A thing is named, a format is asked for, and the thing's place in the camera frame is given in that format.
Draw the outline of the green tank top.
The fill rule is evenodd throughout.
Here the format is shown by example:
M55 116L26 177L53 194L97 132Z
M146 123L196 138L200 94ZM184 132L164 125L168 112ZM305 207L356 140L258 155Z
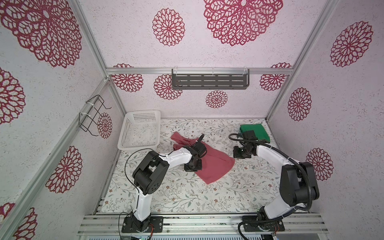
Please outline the green tank top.
M240 132L243 139L246 140L258 140L268 144L271 142L270 136L262 124L241 125Z

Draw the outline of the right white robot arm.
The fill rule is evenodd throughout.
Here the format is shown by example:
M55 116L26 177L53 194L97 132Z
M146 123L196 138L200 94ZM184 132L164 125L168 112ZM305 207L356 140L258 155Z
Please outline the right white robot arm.
M233 150L234 158L250 159L252 156L267 161L280 174L278 196L258 212L260 221L277 221L295 211L309 211L320 197L315 168L309 162L299 162L281 150L259 141L254 131L230 134L229 139L240 143Z

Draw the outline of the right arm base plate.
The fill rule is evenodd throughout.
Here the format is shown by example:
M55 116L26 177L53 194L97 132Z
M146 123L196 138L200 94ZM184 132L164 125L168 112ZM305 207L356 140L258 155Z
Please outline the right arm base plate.
M243 216L245 232L283 232L285 226L282 218L264 219L259 216Z

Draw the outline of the pink tank top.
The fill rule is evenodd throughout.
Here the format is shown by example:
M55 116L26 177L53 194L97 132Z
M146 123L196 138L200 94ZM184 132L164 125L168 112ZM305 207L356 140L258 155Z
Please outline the pink tank top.
M178 150L184 146L191 146L198 140L198 138L185 138L178 132L174 132L171 139L176 142L173 146L174 150ZM203 142L203 144L207 149L207 153L202 158L202 170L197 171L196 174L209 185L225 176L233 168L235 159L224 152L212 148L205 142Z

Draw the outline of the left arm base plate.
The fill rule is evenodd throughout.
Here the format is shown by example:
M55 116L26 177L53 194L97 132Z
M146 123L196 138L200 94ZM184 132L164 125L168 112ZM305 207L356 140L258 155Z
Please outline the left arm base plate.
M161 233L163 231L164 218L150 215L142 222L133 213L129 213L123 221L121 232L132 233Z

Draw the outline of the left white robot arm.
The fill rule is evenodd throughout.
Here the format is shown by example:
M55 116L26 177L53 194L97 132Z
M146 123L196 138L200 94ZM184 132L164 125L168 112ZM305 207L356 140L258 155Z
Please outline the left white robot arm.
M198 172L203 168L202 158L207 148L197 141L192 146L184 146L169 154L150 151L133 172L133 184L138 189L138 202L134 217L140 223L151 215L152 194L161 186L168 170L184 166L185 172Z

